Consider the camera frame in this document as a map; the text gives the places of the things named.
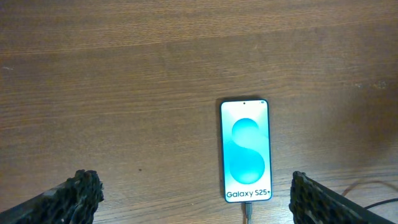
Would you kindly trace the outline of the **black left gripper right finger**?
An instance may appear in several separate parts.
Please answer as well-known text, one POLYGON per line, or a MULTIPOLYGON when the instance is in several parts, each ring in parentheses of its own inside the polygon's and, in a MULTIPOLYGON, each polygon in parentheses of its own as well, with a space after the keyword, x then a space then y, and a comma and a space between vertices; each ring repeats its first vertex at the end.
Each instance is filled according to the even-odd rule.
POLYGON ((307 177, 292 174, 289 209, 295 224, 393 224, 307 177))

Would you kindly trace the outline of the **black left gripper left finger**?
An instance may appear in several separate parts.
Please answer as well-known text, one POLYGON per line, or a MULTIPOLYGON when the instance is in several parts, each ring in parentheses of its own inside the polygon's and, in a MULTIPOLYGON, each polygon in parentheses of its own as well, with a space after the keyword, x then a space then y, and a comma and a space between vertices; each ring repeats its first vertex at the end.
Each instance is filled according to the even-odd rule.
POLYGON ((104 200, 95 170, 78 170, 60 185, 1 212, 1 224, 92 224, 104 200))

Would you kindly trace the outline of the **blue Galaxy smartphone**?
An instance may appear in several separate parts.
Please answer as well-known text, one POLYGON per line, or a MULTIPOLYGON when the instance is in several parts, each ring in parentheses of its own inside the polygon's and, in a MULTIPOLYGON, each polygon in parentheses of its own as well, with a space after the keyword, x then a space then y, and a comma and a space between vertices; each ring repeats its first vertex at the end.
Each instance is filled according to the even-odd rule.
POLYGON ((228 203, 272 198, 272 162, 267 100, 220 104, 224 198, 228 203))

